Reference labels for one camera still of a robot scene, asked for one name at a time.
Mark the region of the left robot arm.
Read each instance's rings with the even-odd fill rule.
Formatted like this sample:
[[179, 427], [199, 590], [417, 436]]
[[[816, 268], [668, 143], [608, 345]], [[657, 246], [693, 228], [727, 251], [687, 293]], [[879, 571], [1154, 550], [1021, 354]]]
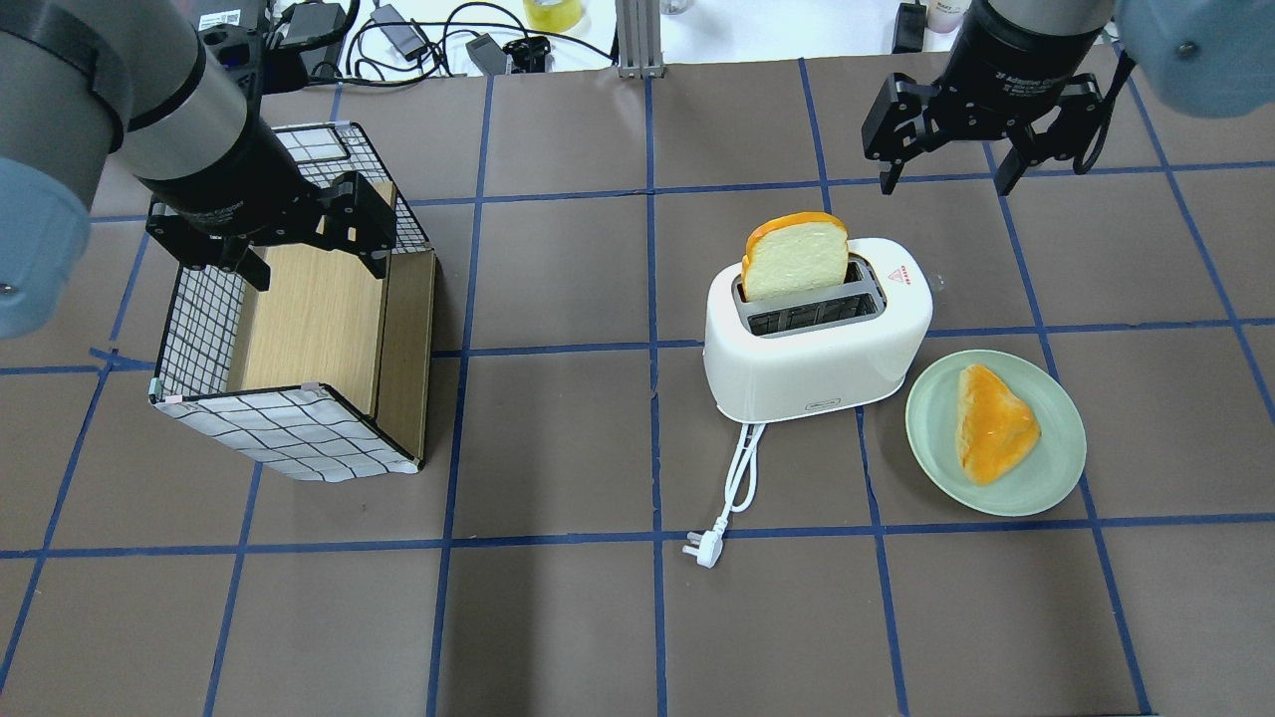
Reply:
[[264, 94], [307, 85], [301, 56], [347, 26], [199, 29], [168, 1], [5, 1], [1, 18], [4, 339], [56, 313], [110, 154], [153, 195], [147, 232], [184, 268], [265, 291], [258, 249], [300, 244], [386, 276], [394, 208], [354, 171], [306, 180], [259, 114]]

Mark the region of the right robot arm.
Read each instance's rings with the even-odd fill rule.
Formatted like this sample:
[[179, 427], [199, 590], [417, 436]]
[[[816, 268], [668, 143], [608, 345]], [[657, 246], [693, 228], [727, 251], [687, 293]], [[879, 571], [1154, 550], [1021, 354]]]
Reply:
[[884, 80], [861, 128], [864, 158], [884, 194], [949, 142], [1009, 142], [1000, 195], [1044, 159], [1084, 175], [1133, 69], [1188, 117], [1271, 105], [1272, 29], [1270, 1], [974, 1], [936, 80]]

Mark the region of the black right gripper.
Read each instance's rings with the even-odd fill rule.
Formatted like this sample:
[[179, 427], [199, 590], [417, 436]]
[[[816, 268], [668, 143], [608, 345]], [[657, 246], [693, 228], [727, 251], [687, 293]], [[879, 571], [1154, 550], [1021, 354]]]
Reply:
[[864, 158], [878, 165], [884, 195], [910, 159], [947, 142], [1011, 142], [994, 172], [1001, 196], [1044, 159], [1070, 159], [1075, 175], [1088, 174], [1105, 145], [1107, 101], [1096, 77], [1077, 68], [1099, 31], [965, 20], [929, 85], [887, 77], [862, 122]]

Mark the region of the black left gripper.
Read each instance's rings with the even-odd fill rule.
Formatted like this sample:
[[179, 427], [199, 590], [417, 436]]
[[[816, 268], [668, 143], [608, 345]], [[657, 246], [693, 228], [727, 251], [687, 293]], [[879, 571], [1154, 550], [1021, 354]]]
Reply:
[[363, 174], [346, 171], [325, 188], [300, 172], [270, 128], [246, 128], [227, 154], [177, 179], [147, 179], [150, 233], [178, 262], [217, 262], [252, 290], [272, 269], [251, 244], [306, 242], [356, 256], [375, 279], [388, 277], [397, 216]]

